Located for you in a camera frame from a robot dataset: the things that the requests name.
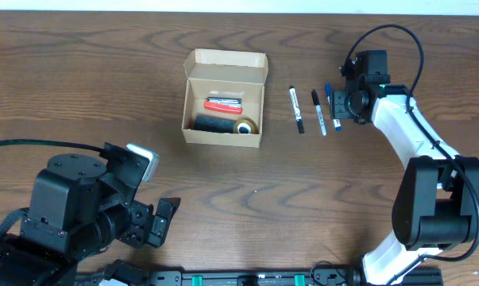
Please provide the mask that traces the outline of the blue-capped white marker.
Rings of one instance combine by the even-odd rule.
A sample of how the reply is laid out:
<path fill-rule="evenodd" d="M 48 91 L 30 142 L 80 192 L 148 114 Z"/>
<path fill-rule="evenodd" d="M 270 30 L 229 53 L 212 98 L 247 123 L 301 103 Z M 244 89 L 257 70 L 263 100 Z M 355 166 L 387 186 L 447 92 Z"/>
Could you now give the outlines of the blue-capped white marker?
<path fill-rule="evenodd" d="M 331 94 L 332 94 L 332 87 L 329 83 L 326 83 L 324 85 L 324 89 L 325 89 L 325 92 L 326 92 L 326 97 L 327 97 L 328 104 L 329 104 L 329 106 L 331 106 L 330 97 L 331 97 Z M 340 131 L 342 129 L 341 122 L 338 119 L 333 119 L 332 118 L 332 122 L 334 124 L 334 128 L 335 128 L 336 131 Z"/>

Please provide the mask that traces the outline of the blue whiteboard eraser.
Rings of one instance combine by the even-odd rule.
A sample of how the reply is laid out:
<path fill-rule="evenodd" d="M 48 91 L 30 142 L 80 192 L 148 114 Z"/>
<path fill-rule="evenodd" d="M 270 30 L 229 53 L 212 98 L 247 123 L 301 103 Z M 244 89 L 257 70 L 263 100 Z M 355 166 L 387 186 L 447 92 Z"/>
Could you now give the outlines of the blue whiteboard eraser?
<path fill-rule="evenodd" d="M 225 118 L 197 115 L 194 130 L 212 133 L 233 133 L 236 122 Z"/>

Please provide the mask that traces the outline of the yellow tape roll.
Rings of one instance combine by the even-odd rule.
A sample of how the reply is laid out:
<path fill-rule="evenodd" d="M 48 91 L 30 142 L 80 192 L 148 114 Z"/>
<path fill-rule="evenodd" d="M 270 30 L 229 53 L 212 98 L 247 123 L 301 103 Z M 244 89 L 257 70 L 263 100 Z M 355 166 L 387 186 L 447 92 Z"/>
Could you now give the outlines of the yellow tape roll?
<path fill-rule="evenodd" d="M 258 133 L 256 125 L 249 119 L 240 119 L 234 123 L 233 133 L 256 134 Z"/>

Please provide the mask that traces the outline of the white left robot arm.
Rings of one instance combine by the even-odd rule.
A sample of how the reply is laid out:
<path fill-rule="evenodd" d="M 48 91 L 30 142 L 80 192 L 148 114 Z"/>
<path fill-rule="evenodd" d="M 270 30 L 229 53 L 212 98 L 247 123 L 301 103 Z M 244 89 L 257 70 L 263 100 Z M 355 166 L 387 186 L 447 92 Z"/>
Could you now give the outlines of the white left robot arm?
<path fill-rule="evenodd" d="M 33 186 L 19 235 L 0 235 L 0 285 L 73 285 L 78 264 L 114 240 L 140 242 L 132 205 L 149 160 L 51 158 Z"/>

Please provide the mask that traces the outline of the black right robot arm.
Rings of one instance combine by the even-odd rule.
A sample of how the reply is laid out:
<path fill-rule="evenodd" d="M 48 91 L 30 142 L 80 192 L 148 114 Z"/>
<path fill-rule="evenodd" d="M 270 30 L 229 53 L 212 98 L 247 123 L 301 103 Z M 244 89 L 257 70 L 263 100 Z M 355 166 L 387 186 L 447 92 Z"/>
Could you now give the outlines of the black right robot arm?
<path fill-rule="evenodd" d="M 268 59 L 258 52 L 196 49 L 184 61 L 182 131 L 188 143 L 256 148 L 261 143 Z M 479 160 L 462 157 L 419 112 L 412 88 L 391 81 L 384 50 L 350 51 L 342 91 L 328 90 L 334 122 L 371 123 L 404 166 L 392 231 L 361 267 L 311 271 L 316 285 L 400 285 L 427 259 L 479 242 Z"/>

